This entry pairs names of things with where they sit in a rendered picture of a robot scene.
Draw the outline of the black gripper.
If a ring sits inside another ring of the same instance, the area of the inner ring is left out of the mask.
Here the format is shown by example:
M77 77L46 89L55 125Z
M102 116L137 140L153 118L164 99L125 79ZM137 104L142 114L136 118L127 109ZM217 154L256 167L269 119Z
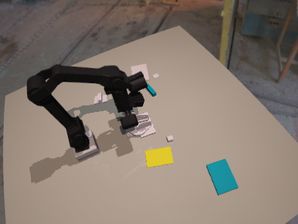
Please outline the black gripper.
M125 112L125 117L122 117L120 119L122 128L124 130L132 128L134 126L138 125L138 120L135 114L131 114L131 111L129 110L129 96L124 101L114 101L114 104L116 106L116 109L119 112ZM128 114L128 112L129 114Z

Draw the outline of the yellow rectangular plate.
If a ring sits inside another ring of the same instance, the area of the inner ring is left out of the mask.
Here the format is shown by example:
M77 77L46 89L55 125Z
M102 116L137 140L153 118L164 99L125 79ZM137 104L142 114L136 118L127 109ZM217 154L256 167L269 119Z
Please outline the yellow rectangular plate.
M171 147L145 151L147 168L173 163Z

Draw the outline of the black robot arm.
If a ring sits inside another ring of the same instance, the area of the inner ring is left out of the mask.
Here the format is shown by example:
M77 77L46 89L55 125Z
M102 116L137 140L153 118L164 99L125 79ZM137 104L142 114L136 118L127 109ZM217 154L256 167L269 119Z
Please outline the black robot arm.
M51 94L62 82L99 84L104 87L107 95L112 93L114 101L124 101L129 96L129 110L143 107L144 97L138 91L147 88L142 72L127 77L116 65L90 68L55 64L31 76L26 85L28 100L36 106L45 107L65 127L70 147L75 148L76 153L89 149L89 140L85 135L83 121L78 116L71 117ZM129 94L126 89L130 91Z

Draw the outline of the teal rectangular block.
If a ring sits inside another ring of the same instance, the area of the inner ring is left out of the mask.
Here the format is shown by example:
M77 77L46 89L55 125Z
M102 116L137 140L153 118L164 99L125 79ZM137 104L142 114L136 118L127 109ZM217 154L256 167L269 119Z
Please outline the teal rectangular block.
M157 93L152 89L152 87L149 84L147 84L147 88L146 89L153 95L153 97L155 95L157 95Z

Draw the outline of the teal flat plate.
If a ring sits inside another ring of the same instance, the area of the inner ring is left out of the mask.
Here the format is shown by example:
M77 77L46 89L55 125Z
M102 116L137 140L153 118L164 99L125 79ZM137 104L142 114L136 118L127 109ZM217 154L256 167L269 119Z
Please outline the teal flat plate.
M238 188L226 159L208 164L206 167L212 177L211 179L218 195Z

